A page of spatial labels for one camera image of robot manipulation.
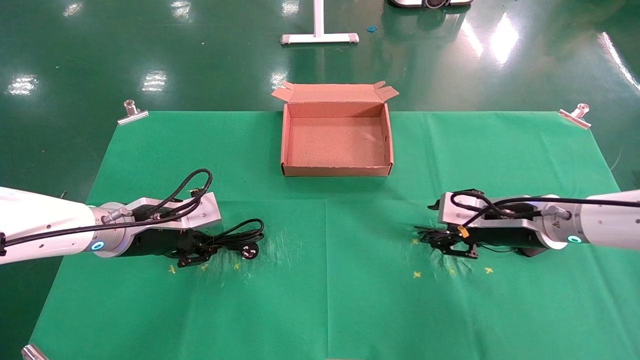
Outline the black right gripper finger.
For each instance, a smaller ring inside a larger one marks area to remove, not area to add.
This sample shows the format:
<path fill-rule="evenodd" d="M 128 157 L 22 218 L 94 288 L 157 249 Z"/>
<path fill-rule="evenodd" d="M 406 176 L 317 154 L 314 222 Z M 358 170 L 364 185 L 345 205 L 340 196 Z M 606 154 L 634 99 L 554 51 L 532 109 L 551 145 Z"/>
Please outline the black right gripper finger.
<path fill-rule="evenodd" d="M 457 244 L 466 239 L 469 232 L 466 229 L 460 231 L 455 228 L 453 231 L 441 228 L 423 228 L 422 242 L 430 245 Z"/>
<path fill-rule="evenodd" d="M 478 259 L 477 244 L 446 243 L 446 244 L 437 244 L 434 248 L 440 251 L 442 255 L 445 255 L 445 256 L 453 256 L 453 257 L 472 259 L 472 260 Z"/>

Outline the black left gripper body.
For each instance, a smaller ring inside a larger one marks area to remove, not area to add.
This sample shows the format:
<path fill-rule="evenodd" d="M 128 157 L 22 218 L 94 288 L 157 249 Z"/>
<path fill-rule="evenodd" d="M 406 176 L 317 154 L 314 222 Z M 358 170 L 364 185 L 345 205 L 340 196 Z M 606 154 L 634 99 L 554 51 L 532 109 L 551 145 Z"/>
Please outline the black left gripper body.
<path fill-rule="evenodd" d="M 147 229 L 132 238 L 120 257 L 164 256 L 178 259 L 194 249 L 193 230 Z"/>

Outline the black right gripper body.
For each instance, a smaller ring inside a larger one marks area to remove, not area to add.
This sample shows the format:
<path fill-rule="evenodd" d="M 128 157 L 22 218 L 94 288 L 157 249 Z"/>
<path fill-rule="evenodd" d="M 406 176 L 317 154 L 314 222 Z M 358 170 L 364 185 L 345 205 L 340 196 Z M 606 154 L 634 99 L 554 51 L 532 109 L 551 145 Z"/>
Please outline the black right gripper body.
<path fill-rule="evenodd" d="M 535 231 L 521 227 L 473 227 L 470 228 L 470 240 L 492 248 L 509 248 L 526 257 L 537 256 L 548 250 Z"/>

